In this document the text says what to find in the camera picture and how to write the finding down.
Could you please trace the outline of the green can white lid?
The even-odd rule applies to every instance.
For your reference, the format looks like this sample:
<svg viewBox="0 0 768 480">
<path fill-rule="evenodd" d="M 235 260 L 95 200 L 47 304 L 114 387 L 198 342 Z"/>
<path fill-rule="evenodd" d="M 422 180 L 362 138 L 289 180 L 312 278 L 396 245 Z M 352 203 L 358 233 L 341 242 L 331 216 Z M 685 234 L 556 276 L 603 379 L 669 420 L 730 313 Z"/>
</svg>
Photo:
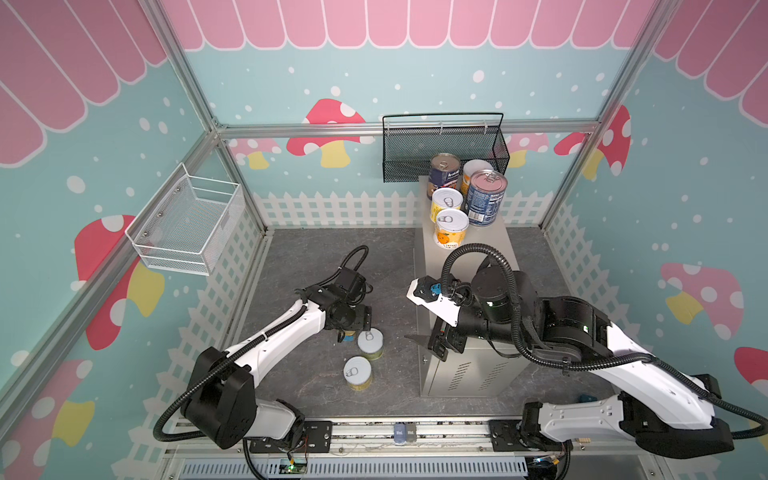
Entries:
<svg viewBox="0 0 768 480">
<path fill-rule="evenodd" d="M 357 345 L 362 355 L 370 361 L 380 358 L 383 354 L 384 336 L 377 328 L 361 331 L 357 335 Z"/>
</svg>

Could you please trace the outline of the orange green plastic-lid can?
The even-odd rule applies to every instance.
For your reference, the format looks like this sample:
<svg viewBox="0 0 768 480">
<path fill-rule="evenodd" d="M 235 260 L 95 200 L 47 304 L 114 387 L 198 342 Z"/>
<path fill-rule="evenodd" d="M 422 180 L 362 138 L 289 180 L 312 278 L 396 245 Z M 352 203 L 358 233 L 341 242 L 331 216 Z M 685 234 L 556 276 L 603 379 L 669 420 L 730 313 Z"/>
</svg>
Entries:
<svg viewBox="0 0 768 480">
<path fill-rule="evenodd" d="M 473 159 L 467 161 L 462 167 L 460 192 L 466 196 L 469 191 L 472 176 L 477 172 L 486 170 L 494 170 L 493 166 L 488 161 L 481 159 Z"/>
</svg>

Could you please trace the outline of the grey metal cabinet counter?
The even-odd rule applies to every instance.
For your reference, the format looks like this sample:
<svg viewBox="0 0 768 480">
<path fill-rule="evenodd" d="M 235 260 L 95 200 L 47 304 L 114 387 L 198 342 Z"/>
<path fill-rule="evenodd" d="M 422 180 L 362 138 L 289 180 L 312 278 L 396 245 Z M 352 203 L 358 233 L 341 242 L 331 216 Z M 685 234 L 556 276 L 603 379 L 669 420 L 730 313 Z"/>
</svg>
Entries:
<svg viewBox="0 0 768 480">
<path fill-rule="evenodd" d="M 431 200 L 426 197 L 427 177 L 419 180 L 421 225 L 415 240 L 415 275 L 437 278 L 450 250 L 438 246 L 434 223 L 430 220 Z M 503 221 L 488 227 L 469 227 L 465 242 L 485 243 L 498 249 L 514 270 L 521 270 Z M 458 259 L 452 274 L 471 281 L 485 256 L 472 253 Z M 418 335 L 429 335 L 436 320 L 434 313 L 417 306 Z M 522 357 L 506 359 L 499 356 L 485 340 L 469 338 L 463 353 L 447 350 L 445 361 L 439 360 L 426 346 L 419 346 L 419 377 L 422 397 L 495 397 L 502 393 L 530 362 Z"/>
</svg>

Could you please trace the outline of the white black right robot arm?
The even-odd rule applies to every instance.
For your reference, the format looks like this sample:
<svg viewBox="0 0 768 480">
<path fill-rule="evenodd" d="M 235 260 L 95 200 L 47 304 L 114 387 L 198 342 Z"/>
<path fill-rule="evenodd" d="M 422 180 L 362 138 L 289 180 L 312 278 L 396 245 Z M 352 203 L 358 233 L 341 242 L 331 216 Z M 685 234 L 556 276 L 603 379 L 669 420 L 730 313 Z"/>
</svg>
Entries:
<svg viewBox="0 0 768 480">
<path fill-rule="evenodd" d="M 637 345 L 606 315 L 575 297 L 541 297 L 528 276 L 488 257 L 469 282 L 444 270 L 414 280 L 407 297 L 435 314 L 438 355 L 467 338 L 514 348 L 515 356 L 563 374 L 609 382 L 615 394 L 578 404 L 525 405 L 523 445 L 547 449 L 578 438 L 631 440 L 673 459 L 730 452 L 736 436 L 718 418 L 729 409 L 715 379 L 689 376 Z"/>
</svg>

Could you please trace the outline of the dark blue red label can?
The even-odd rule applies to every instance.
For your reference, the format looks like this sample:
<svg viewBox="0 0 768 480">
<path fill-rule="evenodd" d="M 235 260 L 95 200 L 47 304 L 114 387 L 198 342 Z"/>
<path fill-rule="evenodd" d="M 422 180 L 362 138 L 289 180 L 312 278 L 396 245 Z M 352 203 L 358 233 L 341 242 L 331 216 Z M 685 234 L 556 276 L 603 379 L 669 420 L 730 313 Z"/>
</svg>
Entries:
<svg viewBox="0 0 768 480">
<path fill-rule="evenodd" d="M 430 170 L 427 183 L 427 197 L 432 198 L 434 192 L 441 188 L 458 188 L 461 162 L 458 157 L 449 153 L 439 153 L 430 160 Z"/>
</svg>

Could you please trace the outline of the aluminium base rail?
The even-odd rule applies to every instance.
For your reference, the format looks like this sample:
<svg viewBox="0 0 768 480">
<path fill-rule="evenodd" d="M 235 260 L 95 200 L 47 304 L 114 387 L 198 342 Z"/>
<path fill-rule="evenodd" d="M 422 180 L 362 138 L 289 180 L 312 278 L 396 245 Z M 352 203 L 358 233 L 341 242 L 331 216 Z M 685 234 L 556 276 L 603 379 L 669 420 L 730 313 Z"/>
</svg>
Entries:
<svg viewBox="0 0 768 480">
<path fill-rule="evenodd" d="M 316 458 L 417 456 L 559 456 L 559 443 L 521 438 L 516 417 L 335 417 L 311 418 L 296 446 L 257 437 L 221 450 L 194 440 L 163 449 L 161 459 L 217 458 L 242 460 L 314 460 Z"/>
</svg>

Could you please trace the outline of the blue label tin can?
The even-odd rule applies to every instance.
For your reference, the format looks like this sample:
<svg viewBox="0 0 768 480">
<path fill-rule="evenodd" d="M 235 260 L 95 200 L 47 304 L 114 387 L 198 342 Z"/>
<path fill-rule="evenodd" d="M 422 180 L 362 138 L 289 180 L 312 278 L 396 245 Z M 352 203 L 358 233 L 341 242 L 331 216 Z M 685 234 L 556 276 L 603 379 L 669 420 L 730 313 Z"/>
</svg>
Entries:
<svg viewBox="0 0 768 480">
<path fill-rule="evenodd" d="M 472 175 L 465 208 L 471 225 L 484 227 L 495 222 L 507 185 L 507 178 L 494 170 L 482 170 Z"/>
</svg>

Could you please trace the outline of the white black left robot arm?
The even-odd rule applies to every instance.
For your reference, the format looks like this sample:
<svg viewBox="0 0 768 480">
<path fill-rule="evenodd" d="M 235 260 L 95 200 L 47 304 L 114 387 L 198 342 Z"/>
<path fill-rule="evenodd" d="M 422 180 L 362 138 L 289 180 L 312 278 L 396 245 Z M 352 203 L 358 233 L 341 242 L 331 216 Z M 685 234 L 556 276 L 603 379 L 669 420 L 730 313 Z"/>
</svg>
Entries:
<svg viewBox="0 0 768 480">
<path fill-rule="evenodd" d="M 195 430 L 222 449 L 266 438 L 288 450 L 302 439 L 304 415 L 283 400 L 257 397 L 257 387 L 288 354 L 310 337 L 371 329 L 372 308 L 352 304 L 329 287 L 312 287 L 277 319 L 238 344 L 210 347 L 197 358 L 177 410 Z"/>
</svg>

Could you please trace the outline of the small blue device on rail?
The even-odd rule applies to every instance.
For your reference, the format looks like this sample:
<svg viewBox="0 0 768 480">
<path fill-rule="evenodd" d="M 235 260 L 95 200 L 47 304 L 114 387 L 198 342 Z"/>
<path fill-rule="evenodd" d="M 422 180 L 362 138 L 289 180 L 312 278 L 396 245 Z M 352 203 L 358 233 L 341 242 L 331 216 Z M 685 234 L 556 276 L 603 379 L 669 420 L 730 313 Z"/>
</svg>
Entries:
<svg viewBox="0 0 768 480">
<path fill-rule="evenodd" d="M 393 443 L 398 446 L 417 442 L 417 425 L 413 422 L 397 422 L 393 426 Z"/>
</svg>

